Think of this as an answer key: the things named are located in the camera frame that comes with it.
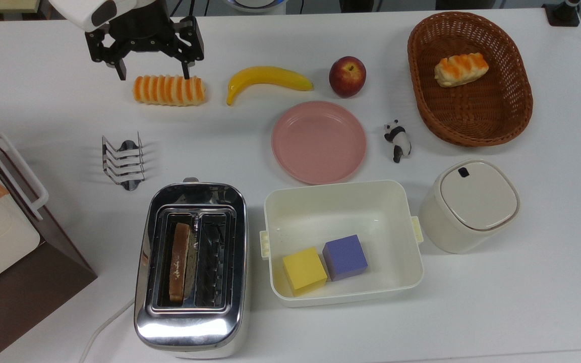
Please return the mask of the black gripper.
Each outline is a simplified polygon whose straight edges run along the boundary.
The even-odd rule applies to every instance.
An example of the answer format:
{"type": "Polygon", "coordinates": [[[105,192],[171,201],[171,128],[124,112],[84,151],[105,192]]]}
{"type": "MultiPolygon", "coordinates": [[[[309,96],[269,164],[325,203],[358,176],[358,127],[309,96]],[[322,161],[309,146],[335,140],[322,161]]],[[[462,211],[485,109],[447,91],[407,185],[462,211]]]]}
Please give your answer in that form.
{"type": "Polygon", "coordinates": [[[123,58],[132,50],[161,51],[173,56],[181,63],[185,80],[191,78],[189,67],[205,57],[197,18],[187,16],[176,23],[171,21],[165,1],[152,1],[130,10],[109,24],[85,32],[85,38],[91,60],[115,69],[120,80],[126,80],[123,58]],[[109,47],[103,44],[106,35],[114,39],[109,47]]]}

